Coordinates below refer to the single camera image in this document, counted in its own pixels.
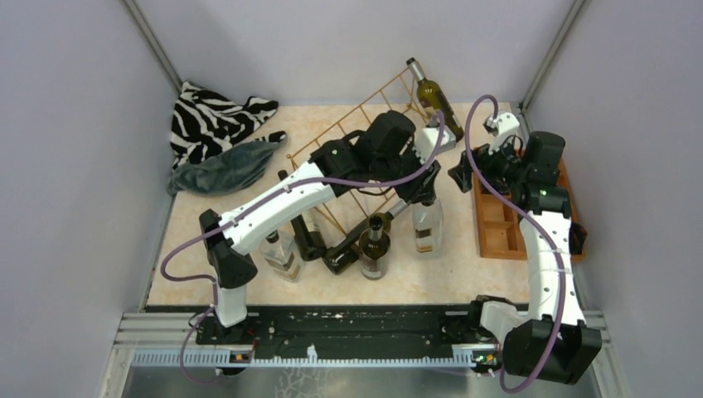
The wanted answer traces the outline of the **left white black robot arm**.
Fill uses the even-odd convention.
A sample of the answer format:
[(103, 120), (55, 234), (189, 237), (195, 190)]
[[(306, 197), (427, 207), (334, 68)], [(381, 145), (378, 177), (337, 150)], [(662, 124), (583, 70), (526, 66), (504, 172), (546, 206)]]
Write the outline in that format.
[(436, 157), (448, 133), (444, 113), (418, 132), (401, 112), (379, 114), (365, 130), (332, 139), (290, 176), (248, 203), (201, 214), (206, 253), (216, 269), (216, 332), (229, 343), (249, 331), (246, 285), (258, 270), (250, 254), (278, 228), (353, 188), (391, 188), (407, 204), (428, 201), (439, 170)]

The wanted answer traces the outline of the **brown wine bottle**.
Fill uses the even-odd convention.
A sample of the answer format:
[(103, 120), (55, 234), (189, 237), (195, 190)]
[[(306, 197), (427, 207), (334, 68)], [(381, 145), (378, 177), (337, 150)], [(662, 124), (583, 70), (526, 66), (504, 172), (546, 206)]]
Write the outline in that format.
[(387, 255), (391, 246), (387, 226), (385, 216), (376, 213), (370, 216), (360, 235), (361, 272), (369, 280), (381, 279), (387, 271)]

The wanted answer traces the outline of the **clear square liquor bottle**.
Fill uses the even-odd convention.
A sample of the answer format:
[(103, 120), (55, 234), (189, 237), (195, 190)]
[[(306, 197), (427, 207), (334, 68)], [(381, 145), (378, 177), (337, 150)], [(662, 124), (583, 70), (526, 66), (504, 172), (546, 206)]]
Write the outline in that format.
[(442, 252), (444, 212), (441, 201), (423, 201), (411, 207), (415, 234), (415, 249), (425, 256)]

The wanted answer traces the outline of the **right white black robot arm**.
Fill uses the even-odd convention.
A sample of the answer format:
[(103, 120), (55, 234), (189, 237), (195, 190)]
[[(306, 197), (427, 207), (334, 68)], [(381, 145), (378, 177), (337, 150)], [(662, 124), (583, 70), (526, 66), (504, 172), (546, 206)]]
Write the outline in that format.
[(467, 319), (471, 338), (492, 337), (501, 348), (504, 375), (573, 385), (602, 347), (599, 330), (588, 326), (575, 292), (571, 268), (572, 206), (558, 184), (565, 139), (537, 131), (518, 152), (508, 143), (466, 148), (449, 170), (463, 192), (474, 178), (517, 215), (525, 242), (530, 299), (526, 315), (508, 299), (479, 295)]

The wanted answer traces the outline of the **olive green wine bottle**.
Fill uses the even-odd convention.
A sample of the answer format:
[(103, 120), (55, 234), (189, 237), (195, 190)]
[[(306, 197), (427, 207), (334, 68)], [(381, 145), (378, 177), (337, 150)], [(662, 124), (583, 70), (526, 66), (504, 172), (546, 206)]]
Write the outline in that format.
[(455, 141), (460, 142), (464, 137), (463, 128), (439, 84), (427, 77), (421, 64), (414, 57), (409, 58), (405, 63), (417, 82), (415, 93), (422, 109), (429, 117), (437, 110), (441, 110), (444, 113), (446, 126), (453, 133)]

